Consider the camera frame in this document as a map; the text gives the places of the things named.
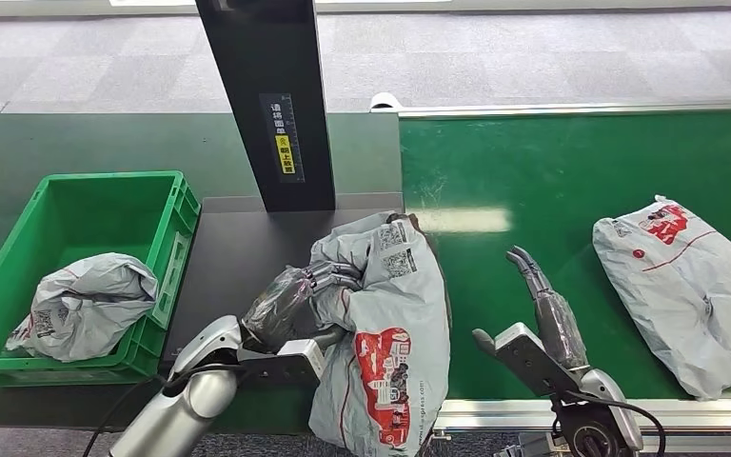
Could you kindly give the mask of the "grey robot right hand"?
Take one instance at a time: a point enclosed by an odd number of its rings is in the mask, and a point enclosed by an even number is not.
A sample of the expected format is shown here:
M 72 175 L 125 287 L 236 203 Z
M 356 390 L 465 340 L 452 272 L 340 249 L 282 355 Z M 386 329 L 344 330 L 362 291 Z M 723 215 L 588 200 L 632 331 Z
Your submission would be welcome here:
M 563 368 L 583 375 L 590 369 L 590 364 L 569 303 L 552 287 L 539 264 L 525 249 L 513 246 L 506 258 L 517 266 L 526 282 L 545 352 Z

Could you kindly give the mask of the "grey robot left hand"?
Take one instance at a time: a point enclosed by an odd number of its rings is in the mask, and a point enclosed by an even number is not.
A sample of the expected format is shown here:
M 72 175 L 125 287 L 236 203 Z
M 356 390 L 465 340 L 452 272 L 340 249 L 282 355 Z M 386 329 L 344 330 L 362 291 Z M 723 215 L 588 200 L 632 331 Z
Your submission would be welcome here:
M 313 297 L 331 287 L 358 291 L 361 281 L 362 273 L 347 263 L 324 260 L 303 268 L 287 266 L 241 318 L 242 347 L 277 353 L 298 338 L 294 320 Z

